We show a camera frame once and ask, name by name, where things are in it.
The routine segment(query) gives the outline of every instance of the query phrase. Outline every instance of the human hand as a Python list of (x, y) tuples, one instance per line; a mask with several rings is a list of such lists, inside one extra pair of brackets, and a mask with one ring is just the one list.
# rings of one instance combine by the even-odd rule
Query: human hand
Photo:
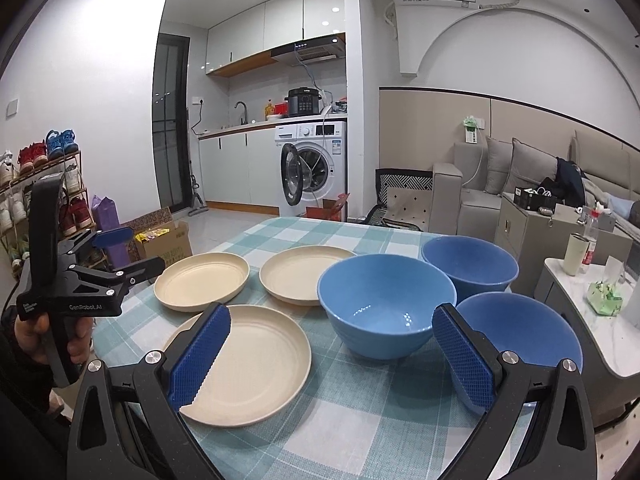
[[(42, 344), (42, 335), (49, 329), (49, 314), (21, 321), (19, 317), (15, 319), (14, 332), (18, 341), (18, 346), (31, 359), (39, 364), (48, 364), (47, 355)], [(66, 350), (71, 356), (71, 362), (82, 364), (89, 358), (89, 345), (91, 334), (94, 331), (94, 319), (92, 317), (81, 317), (76, 322), (76, 337), (69, 341)]]

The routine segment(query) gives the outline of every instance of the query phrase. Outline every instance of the screw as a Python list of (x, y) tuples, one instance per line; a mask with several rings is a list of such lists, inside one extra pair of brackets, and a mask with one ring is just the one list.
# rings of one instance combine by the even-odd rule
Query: screw
[(562, 361), (562, 366), (568, 372), (575, 372), (575, 369), (577, 368), (575, 363), (571, 361), (571, 359), (565, 359), (564, 361)]
[(145, 356), (145, 361), (150, 365), (156, 364), (160, 359), (162, 359), (162, 354), (158, 350), (153, 350)]
[(97, 372), (100, 368), (102, 368), (102, 361), (96, 359), (95, 361), (91, 361), (86, 369), (90, 372)]
[(505, 363), (508, 363), (510, 365), (514, 365), (520, 360), (520, 358), (518, 357), (518, 354), (516, 354), (516, 352), (512, 352), (510, 350), (507, 350), (506, 352), (502, 352), (502, 360)]

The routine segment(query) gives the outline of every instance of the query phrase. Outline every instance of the checkered tablecloth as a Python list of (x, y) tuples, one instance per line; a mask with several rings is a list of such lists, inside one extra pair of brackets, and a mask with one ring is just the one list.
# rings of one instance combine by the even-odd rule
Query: checkered tablecloth
[[(302, 392), (268, 420), (236, 430), (187, 420), (203, 450), (227, 480), (436, 479), (478, 422), (459, 402), (432, 339), (394, 362), (361, 358), (344, 347), (321, 307), (289, 306), (258, 278), (274, 254), (303, 245), (329, 245), (357, 254), (418, 257), (426, 233), (276, 218), (248, 229), (217, 251), (251, 265), (244, 290), (228, 304), (258, 304), (285, 312), (308, 336), (311, 372)], [(138, 362), (162, 348), (188, 315), (164, 308), (151, 287), (123, 304), (123, 314), (98, 322), (95, 351), (109, 366)], [(530, 415), (520, 417), (492, 478), (505, 475)]]

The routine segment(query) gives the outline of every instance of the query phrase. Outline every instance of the faucet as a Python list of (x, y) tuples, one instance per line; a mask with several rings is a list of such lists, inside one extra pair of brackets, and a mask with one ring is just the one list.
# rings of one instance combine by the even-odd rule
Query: faucet
[(240, 119), (240, 125), (244, 126), (245, 124), (249, 124), (249, 115), (247, 114), (247, 111), (246, 111), (246, 104), (242, 101), (238, 101), (236, 103), (236, 108), (238, 108), (239, 105), (244, 106), (244, 118)]

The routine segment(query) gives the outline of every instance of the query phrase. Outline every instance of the table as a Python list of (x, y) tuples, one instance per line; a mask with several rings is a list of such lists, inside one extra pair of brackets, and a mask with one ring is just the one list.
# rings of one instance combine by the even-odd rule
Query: table
[[(285, 312), (304, 329), (312, 368), (302, 392), (268, 420), (236, 430), (187, 420), (202, 449), (227, 480), (436, 479), (468, 439), (478, 418), (459, 402), (446, 362), (432, 339), (393, 362), (350, 353), (321, 307), (289, 306), (267, 294), (258, 271), (274, 254), (329, 245), (357, 254), (418, 257), (433, 234), (300, 218), (276, 218), (248, 229), (218, 251), (251, 265), (244, 290), (229, 304), (260, 304)], [(137, 362), (161, 348), (190, 316), (160, 305), (148, 288), (101, 319), (95, 351), (109, 366)], [(505, 475), (529, 425), (520, 417), (492, 478)]]
[[(574, 208), (562, 204), (556, 206), (553, 218), (549, 218), (517, 207), (511, 193), (502, 196), (494, 243), (518, 261), (520, 273), (511, 283), (513, 292), (533, 295), (545, 259), (564, 258), (569, 235), (584, 232), (578, 218)], [(612, 233), (600, 231), (593, 262), (605, 264), (609, 256), (626, 262), (631, 245), (631, 238), (617, 227)]]
[(562, 260), (548, 258), (534, 292), (535, 299), (567, 320), (580, 340), (582, 378), (596, 427), (619, 417), (640, 396), (640, 330), (623, 315), (633, 286), (620, 285), (624, 301), (618, 316), (598, 316), (585, 295), (603, 273), (604, 266), (591, 264), (586, 272), (569, 276)]

